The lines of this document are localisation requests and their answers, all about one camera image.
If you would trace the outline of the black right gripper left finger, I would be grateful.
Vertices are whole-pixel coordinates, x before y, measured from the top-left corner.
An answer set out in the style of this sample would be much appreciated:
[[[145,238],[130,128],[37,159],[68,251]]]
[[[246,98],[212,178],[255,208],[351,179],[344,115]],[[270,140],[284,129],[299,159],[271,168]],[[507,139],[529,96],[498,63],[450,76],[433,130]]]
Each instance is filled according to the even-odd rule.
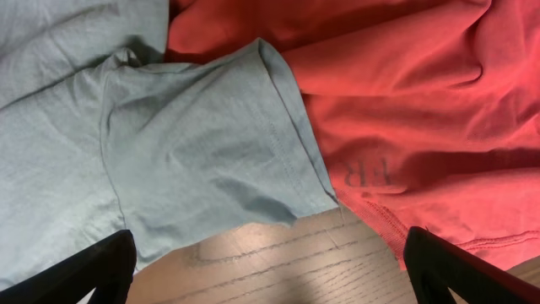
[[[1,304],[124,304],[137,261],[129,230],[118,231],[1,292]]]

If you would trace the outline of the light blue t-shirt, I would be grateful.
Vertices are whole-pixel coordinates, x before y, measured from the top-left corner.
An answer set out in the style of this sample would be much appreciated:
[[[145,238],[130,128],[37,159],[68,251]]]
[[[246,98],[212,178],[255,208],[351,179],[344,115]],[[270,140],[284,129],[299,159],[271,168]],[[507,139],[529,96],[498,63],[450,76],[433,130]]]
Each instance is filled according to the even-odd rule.
[[[337,205],[293,74],[257,39],[165,63],[166,1],[1,4],[1,286],[122,229],[137,266]]]

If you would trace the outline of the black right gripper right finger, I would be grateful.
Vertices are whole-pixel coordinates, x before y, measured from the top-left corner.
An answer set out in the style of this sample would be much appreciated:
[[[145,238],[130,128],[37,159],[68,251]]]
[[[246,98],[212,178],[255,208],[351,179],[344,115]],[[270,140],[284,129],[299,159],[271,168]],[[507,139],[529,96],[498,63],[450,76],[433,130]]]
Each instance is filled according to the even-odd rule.
[[[419,304],[538,303],[539,289],[433,233],[413,226],[403,251]]]

